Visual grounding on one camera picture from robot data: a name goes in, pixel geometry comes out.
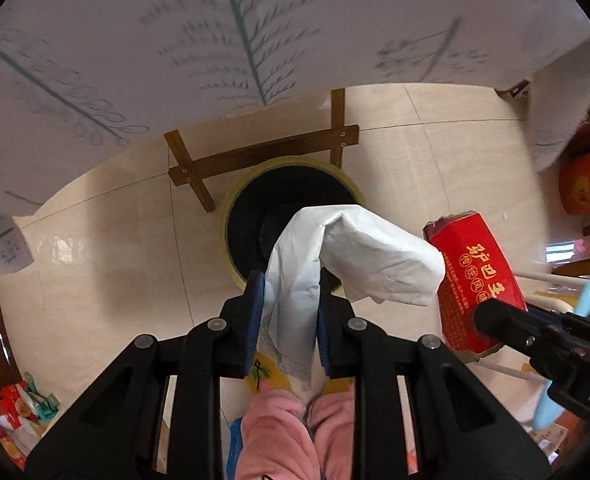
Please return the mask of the red cardboard box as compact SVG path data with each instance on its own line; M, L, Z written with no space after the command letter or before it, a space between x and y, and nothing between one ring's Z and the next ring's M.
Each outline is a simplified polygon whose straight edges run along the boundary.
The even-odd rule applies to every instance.
M475 326L477 307L488 299L523 311L527 307L508 259L484 218L476 211L441 217L427 223L423 235L444 257L446 273L437 297L447 346L465 363L497 352L500 342Z

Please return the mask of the white paper bag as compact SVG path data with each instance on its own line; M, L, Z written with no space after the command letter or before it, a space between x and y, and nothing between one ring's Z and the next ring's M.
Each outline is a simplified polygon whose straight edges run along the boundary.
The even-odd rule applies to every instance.
M265 273L260 348L279 370L311 383L321 272L346 298L426 307L444 279L433 245L359 205L305 207L271 249Z

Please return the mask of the yellow-rimmed black trash bin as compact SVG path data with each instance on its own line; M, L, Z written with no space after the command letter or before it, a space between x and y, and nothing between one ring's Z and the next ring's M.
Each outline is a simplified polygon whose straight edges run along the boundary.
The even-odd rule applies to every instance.
M275 242L301 209L366 203L344 171L321 160L278 157L245 171L220 211L220 247L233 283L243 288L249 274L267 269Z

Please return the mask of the left yellow slipper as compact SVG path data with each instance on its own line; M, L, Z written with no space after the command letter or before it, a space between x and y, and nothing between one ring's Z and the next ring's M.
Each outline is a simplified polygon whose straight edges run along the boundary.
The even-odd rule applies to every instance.
M292 390L289 376L284 374L269 356L265 356L261 352L255 353L245 382L253 394L272 390Z

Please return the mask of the pink trouser legs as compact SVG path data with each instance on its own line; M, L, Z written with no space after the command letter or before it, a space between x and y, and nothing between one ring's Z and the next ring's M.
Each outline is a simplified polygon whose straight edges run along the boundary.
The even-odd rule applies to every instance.
M349 479L353 474L353 390L306 405L286 390L257 394L242 417L237 479Z

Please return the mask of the leaf-print tablecloth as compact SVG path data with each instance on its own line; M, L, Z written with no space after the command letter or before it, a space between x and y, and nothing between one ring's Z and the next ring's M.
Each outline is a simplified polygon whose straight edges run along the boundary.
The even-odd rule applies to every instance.
M590 61L590 0L0 0L0 275L16 226L155 136L379 82L511 86Z

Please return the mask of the wooden table frame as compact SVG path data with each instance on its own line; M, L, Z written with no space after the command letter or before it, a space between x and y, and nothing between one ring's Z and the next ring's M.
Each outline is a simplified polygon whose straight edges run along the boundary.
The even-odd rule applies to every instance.
M176 186L189 185L206 212L216 209L204 180L229 174L229 172L258 166L268 160L304 156L320 152L330 153L330 164L338 169L343 166L345 148L359 143L358 125L346 124L346 89L333 89L330 94L331 127L286 136L285 138L257 143L193 159L178 130L164 134L165 142L177 165L168 169L169 179Z

